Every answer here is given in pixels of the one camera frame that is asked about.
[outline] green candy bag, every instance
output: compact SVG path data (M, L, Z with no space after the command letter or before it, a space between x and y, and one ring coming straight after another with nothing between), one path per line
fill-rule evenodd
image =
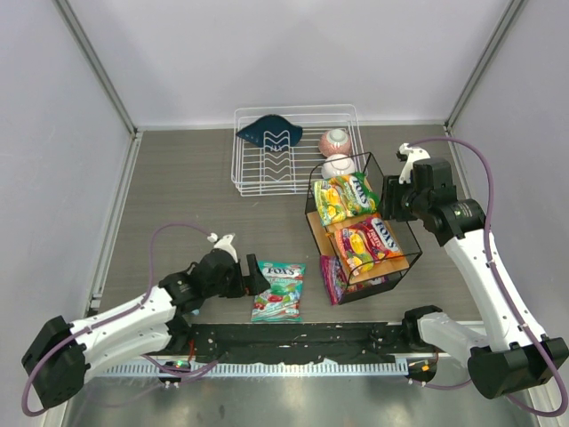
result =
M361 172L316 181L313 194L323 226L373 214L380 203L377 194L365 185L365 175Z

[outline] storage organizer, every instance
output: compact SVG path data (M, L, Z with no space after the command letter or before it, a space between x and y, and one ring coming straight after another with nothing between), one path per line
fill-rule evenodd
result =
M373 154L355 154L350 157L354 160L357 170L365 174L365 184L368 188L380 196L383 185L383 173ZM352 302L393 289L422 255L419 242L417 242L411 227L407 222L384 221L391 237L396 240L402 255L374 262L373 267L369 271L359 272L357 275L354 274L356 269L350 270L347 263L342 261L340 251L333 238L333 232L361 222L371 215L365 214L348 218L343 222L336 222L326 227L322 225L312 189L313 182L322 180L320 168L324 163L323 161L315 166L309 176L305 214L312 236L321 255L337 256L341 260L349 288L356 288L358 287L357 284L363 285L365 283L365 287L361 289L355 289L350 292L345 291L339 303Z
M293 125L301 126L301 141L290 147L289 136L279 135L279 140L285 147L281 151L273 152L255 147L235 136L238 131L268 114L278 114ZM242 196L305 194L309 187L311 171L325 161L318 149L318 142L322 134L331 129L342 129L349 134L352 154L364 151L356 108L353 105L238 109L235 112L231 180Z

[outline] white wall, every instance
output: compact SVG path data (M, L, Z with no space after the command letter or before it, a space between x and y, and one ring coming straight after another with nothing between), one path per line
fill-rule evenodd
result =
M443 121L508 0L71 0L137 125L348 102Z
M528 2L455 135L493 167L496 244L520 294L550 336L569 342L567 16L566 1ZM465 158L469 184L486 201L485 176ZM569 386L569 363L562 373Z
M82 315L129 136L52 2L2 2L0 40L0 425L26 427L20 359Z

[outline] gray table surface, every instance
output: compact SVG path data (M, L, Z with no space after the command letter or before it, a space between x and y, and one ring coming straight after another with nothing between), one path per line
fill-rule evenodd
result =
M385 174L400 173L395 152L406 141L443 135L440 125L363 126L362 139ZM342 306L330 305L318 251L304 216L305 197L241 197L231 182L232 130L146 132L132 177L100 308L142 294L148 284L148 242L167 222L196 222L218 235L236 233L244 260L305 262L301 315L305 322L399 321L406 310L435 304L457 320L480 315L464 280L421 224L412 224L423 256L392 291ZM446 142L425 145L452 161ZM156 242L155 283L211 250L192 230L167 230ZM197 323L247 323L251 298L212 298Z

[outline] snack package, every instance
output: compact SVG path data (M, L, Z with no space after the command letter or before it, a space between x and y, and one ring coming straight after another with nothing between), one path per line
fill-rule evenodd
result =
M252 322L301 322L299 305L306 264L259 261L270 289L255 296Z
M365 175L355 172L316 181L313 194L323 226L362 214L373 214L379 198L365 185Z
M320 270L322 271L326 291L330 295L332 305L339 304L344 293L359 291L365 287L383 283L386 280L386 278L374 278L348 286L346 275L337 256L321 255Z
M353 276L371 270L377 261L402 255L397 242L378 216L336 230L334 238Z

